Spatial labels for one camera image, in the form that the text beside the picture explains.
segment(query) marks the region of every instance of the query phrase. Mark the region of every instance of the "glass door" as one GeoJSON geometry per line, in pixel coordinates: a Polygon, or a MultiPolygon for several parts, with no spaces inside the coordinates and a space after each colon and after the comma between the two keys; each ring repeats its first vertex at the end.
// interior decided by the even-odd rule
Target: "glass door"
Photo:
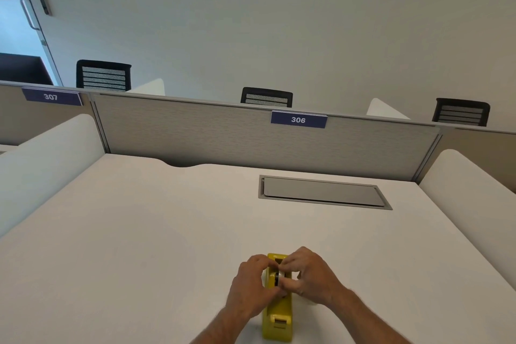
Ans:
{"type": "Polygon", "coordinates": [[[0,80],[62,86],[30,0],[0,0],[0,80]]]}

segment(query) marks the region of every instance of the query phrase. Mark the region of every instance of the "office chair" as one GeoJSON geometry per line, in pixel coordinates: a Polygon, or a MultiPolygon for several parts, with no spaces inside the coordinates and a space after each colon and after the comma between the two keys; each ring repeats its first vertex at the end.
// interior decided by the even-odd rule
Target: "office chair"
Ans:
{"type": "Polygon", "coordinates": [[[267,88],[244,87],[242,89],[241,103],[254,103],[256,105],[292,107],[293,94],[287,91],[269,90],[267,88]]]}
{"type": "Polygon", "coordinates": [[[0,80],[53,85],[39,56],[0,53],[0,80]]]}
{"type": "Polygon", "coordinates": [[[76,73],[79,88],[124,92],[131,89],[130,64],[79,60],[76,73]]]}
{"type": "Polygon", "coordinates": [[[436,98],[437,106],[432,121],[485,127],[491,106],[487,102],[465,99],[436,98]]]}

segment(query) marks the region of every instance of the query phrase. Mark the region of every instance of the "yellow tape dispenser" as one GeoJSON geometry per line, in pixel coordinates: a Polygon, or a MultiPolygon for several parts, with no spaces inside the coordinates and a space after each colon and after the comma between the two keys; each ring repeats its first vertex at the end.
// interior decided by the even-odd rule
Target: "yellow tape dispenser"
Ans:
{"type": "MultiPolygon", "coordinates": [[[[269,253],[267,257],[279,264],[286,255],[269,253]]],[[[267,268],[265,274],[266,288],[277,286],[279,277],[283,275],[273,268],[267,268]]],[[[285,273],[285,277],[292,278],[292,274],[285,273]]],[[[275,300],[263,310],[261,335],[267,340],[292,341],[292,294],[275,300]]]]}

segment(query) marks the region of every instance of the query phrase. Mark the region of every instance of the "desk surface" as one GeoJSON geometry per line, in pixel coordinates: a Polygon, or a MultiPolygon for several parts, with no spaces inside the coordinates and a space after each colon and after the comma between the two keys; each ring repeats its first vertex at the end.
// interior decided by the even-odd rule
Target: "desk surface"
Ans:
{"type": "MultiPolygon", "coordinates": [[[[188,342],[241,261],[301,245],[414,342],[516,337],[516,291],[414,183],[105,155],[0,240],[0,342],[188,342]],[[259,199],[260,175],[376,184],[393,210],[259,199]]],[[[299,298],[294,324],[351,342],[299,298]]]]}

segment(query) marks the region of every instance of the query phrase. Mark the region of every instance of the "blue sign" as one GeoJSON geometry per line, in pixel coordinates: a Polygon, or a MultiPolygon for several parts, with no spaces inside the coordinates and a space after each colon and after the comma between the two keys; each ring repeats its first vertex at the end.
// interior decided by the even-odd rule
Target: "blue sign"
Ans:
{"type": "Polygon", "coordinates": [[[79,93],[70,91],[47,90],[45,88],[22,88],[23,95],[27,101],[60,103],[62,105],[82,106],[79,93]]]}
{"type": "Polygon", "coordinates": [[[271,124],[298,125],[300,127],[324,128],[328,116],[320,114],[278,112],[273,110],[271,124]]]}

